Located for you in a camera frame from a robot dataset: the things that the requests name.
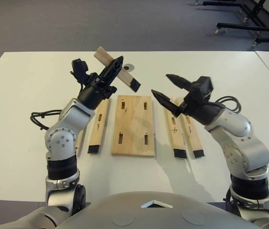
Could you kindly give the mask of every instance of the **wooden stick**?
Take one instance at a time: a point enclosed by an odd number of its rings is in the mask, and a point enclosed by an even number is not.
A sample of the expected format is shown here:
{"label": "wooden stick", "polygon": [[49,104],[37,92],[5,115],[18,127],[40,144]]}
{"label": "wooden stick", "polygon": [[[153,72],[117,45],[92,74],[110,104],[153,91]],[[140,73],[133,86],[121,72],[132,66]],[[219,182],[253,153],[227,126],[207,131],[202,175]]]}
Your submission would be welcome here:
{"label": "wooden stick", "polygon": [[[183,98],[176,99],[176,104],[180,105],[183,102]],[[180,115],[183,130],[188,142],[189,149],[192,151],[194,158],[199,158],[204,155],[203,147],[195,126],[195,120],[190,116]]]}
{"label": "wooden stick", "polygon": [[170,136],[174,156],[178,158],[187,158],[184,141],[181,133],[181,126],[179,120],[176,119],[172,113],[164,108],[168,133]]}
{"label": "wooden stick", "polygon": [[[96,53],[94,54],[94,57],[98,59],[104,66],[108,66],[114,58],[110,56],[104,48],[99,47],[96,50]],[[124,68],[122,68],[117,75],[117,77],[128,87],[130,87],[134,92],[137,92],[138,89],[140,88],[140,83],[134,79],[134,77],[127,72]]]}
{"label": "wooden stick", "polygon": [[103,138],[105,130],[107,113],[108,113],[109,99],[103,100],[97,108],[97,114],[93,126],[90,145],[88,147],[89,154],[98,154],[99,147]]}

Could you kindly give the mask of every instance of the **plywood panel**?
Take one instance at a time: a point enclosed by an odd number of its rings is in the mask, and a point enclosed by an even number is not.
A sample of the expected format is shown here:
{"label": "plywood panel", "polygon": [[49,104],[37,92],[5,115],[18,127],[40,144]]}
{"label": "plywood panel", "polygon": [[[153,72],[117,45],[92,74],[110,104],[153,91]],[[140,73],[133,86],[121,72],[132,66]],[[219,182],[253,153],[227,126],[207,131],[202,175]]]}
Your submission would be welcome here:
{"label": "plywood panel", "polygon": [[118,96],[112,155],[154,156],[150,96]]}

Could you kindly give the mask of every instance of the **black robot arm segment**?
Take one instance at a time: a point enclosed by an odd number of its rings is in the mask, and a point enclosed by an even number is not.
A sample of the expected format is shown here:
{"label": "black robot arm segment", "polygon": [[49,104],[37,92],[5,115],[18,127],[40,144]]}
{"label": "black robot arm segment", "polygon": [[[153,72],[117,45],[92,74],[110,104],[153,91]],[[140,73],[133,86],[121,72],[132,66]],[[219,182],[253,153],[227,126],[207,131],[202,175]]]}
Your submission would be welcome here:
{"label": "black robot arm segment", "polygon": [[73,60],[73,72],[71,74],[80,84],[85,86],[83,90],[80,90],[78,96],[82,104],[89,109],[95,110],[102,100],[108,99],[116,92],[116,87],[110,86],[110,84],[120,72],[123,59],[122,56],[116,58],[104,68],[100,75],[97,73],[88,75],[86,73],[88,70],[86,62],[80,59]]}
{"label": "black robot arm segment", "polygon": [[208,125],[218,115],[220,110],[225,107],[222,104],[209,102],[213,90],[210,77],[201,76],[197,81],[191,83],[177,75],[168,74],[166,76],[173,84],[189,92],[182,104],[176,106],[170,102],[167,96],[151,90],[159,103],[170,110],[174,116],[178,117],[182,113],[193,117],[203,125]]}

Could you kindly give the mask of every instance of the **rectangular slot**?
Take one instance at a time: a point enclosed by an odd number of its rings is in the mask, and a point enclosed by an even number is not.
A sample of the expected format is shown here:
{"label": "rectangular slot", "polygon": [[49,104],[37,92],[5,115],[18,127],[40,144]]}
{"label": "rectangular slot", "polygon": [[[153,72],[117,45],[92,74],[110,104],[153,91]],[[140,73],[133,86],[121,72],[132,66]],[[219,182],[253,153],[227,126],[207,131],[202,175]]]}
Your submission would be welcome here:
{"label": "rectangular slot", "polygon": [[187,121],[188,124],[192,124],[192,123],[191,123],[191,119],[190,119],[189,116],[186,116],[186,121]]}
{"label": "rectangular slot", "polygon": [[176,125],[176,120],[172,117],[172,124]]}
{"label": "rectangular slot", "polygon": [[119,134],[118,136],[118,144],[122,144],[123,143],[123,134]]}
{"label": "rectangular slot", "polygon": [[148,135],[144,136],[145,145],[148,145]]}

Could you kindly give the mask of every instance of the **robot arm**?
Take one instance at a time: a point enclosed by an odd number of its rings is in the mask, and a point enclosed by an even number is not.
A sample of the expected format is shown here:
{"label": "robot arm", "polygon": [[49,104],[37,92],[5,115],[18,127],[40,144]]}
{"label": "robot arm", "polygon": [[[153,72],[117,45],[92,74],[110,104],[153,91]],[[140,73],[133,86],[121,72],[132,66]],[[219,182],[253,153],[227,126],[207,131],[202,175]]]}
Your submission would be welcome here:
{"label": "robot arm", "polygon": [[205,125],[219,143],[231,174],[227,203],[232,196],[235,213],[251,222],[269,217],[269,151],[254,135],[251,122],[220,103],[209,102],[213,90],[209,77],[201,76],[193,83],[177,75],[167,77],[189,92],[183,103],[176,106],[167,96],[154,90],[152,93],[176,117],[182,113]]}

